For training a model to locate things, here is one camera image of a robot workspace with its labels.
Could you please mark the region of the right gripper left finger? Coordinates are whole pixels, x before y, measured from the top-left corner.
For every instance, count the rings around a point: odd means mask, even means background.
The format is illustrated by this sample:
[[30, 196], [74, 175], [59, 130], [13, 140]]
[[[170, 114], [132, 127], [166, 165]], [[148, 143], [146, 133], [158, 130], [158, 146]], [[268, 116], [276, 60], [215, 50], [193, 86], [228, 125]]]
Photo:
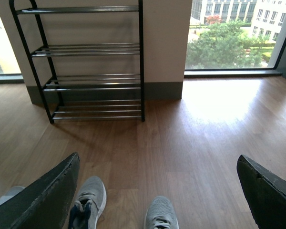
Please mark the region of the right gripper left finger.
[[61, 229], [77, 187], [78, 153], [72, 153], [0, 205], [0, 229]]

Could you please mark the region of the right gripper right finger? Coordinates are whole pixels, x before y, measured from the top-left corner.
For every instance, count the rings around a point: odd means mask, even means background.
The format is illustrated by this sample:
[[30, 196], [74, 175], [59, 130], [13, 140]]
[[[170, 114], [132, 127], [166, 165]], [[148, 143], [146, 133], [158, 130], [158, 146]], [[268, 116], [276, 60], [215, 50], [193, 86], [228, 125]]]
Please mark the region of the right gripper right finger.
[[286, 229], [286, 181], [246, 155], [237, 174], [255, 223], [260, 229]]

